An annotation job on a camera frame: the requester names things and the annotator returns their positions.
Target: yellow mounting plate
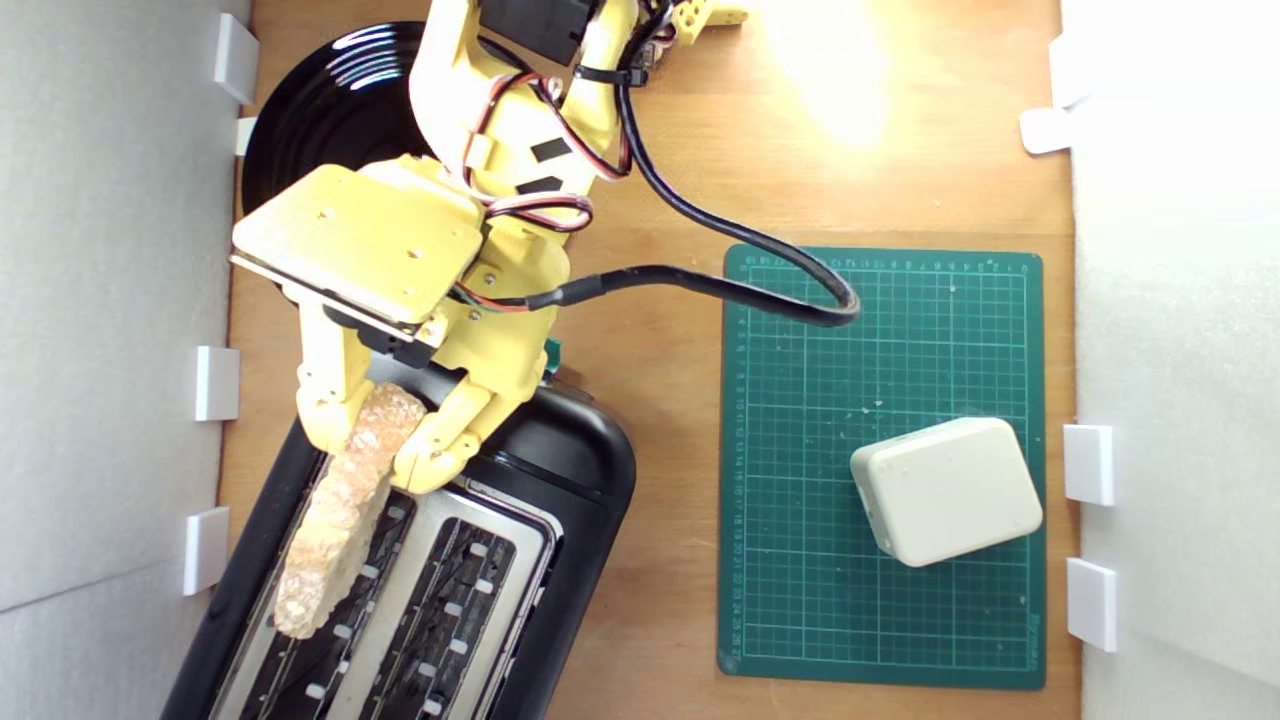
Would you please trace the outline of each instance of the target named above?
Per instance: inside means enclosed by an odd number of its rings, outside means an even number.
[[[314,290],[392,323],[421,324],[481,242],[479,210],[447,192],[421,176],[393,184],[321,165],[237,223],[232,241]]]

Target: yellow robotic arm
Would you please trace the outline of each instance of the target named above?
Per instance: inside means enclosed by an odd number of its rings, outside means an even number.
[[[664,40],[695,37],[708,3],[691,0],[703,14]],[[635,0],[603,0],[581,35],[580,65],[617,69],[636,22]],[[371,392],[370,345],[466,370],[396,457],[393,484],[415,493],[456,477],[532,396],[557,307],[492,299],[566,283],[564,241],[590,220],[591,183],[627,164],[603,159],[618,141],[613,85],[577,81],[564,92],[518,58],[485,50],[480,28],[476,0],[433,3],[410,97],[438,159],[321,167],[233,234],[232,261],[298,306],[297,406],[317,448],[342,446]]]

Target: cable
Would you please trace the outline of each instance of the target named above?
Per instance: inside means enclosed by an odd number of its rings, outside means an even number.
[[[671,23],[672,1],[659,0],[657,9],[649,19],[631,36],[618,68],[632,67],[644,45],[649,42],[659,31]],[[672,284],[684,287],[692,292],[709,295],[730,302],[739,302],[758,310],[778,314],[804,323],[835,327],[855,320],[861,313],[861,302],[854,288],[838,274],[828,269],[820,260],[804,250],[765,234],[754,228],[749,228],[733,220],[714,215],[689,200],[685,200],[669,183],[658,173],[640,137],[640,128],[636,123],[635,108],[631,104],[631,87],[625,83],[614,86],[614,100],[618,108],[618,117],[622,122],[622,143],[630,149],[636,165],[654,192],[662,197],[676,211],[694,220],[695,223],[746,242],[771,252],[788,263],[796,265],[805,274],[815,279],[837,301],[836,307],[814,305],[794,297],[780,295],[764,288],[731,281],[728,278],[708,275],[686,268],[673,265],[637,265],[622,268],[603,274],[586,275],[570,281],[549,292],[531,295],[525,299],[493,300],[498,304],[522,304],[529,310],[538,310],[550,305],[575,305],[593,297],[599,297],[616,290],[628,287]]]

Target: black plate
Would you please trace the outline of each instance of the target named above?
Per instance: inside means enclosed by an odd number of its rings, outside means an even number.
[[[408,101],[422,27],[398,22],[349,32],[284,76],[244,152],[246,214],[326,163],[356,170],[406,152],[431,154]]]

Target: white clip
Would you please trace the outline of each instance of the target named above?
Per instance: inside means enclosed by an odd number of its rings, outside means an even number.
[[[1032,155],[1071,146],[1071,115],[1061,108],[1023,110],[1018,124],[1023,132],[1023,147]]]
[[[248,138],[253,136],[253,126],[257,124],[257,117],[241,118],[236,120],[236,156],[243,158],[248,152]]]
[[[1111,507],[1116,503],[1111,428],[1062,425],[1066,497]]]
[[[239,350],[196,348],[196,421],[239,418]]]
[[[1106,652],[1116,651],[1116,571],[1066,559],[1066,632]]]
[[[218,55],[214,58],[214,82],[239,101],[253,104],[257,85],[257,38],[230,13],[218,22]]]
[[[1053,106],[1066,110],[1093,92],[1093,64],[1089,50],[1062,33],[1048,44],[1048,77]]]
[[[212,585],[227,569],[230,510],[214,507],[187,516],[183,550],[182,594],[192,596]]]

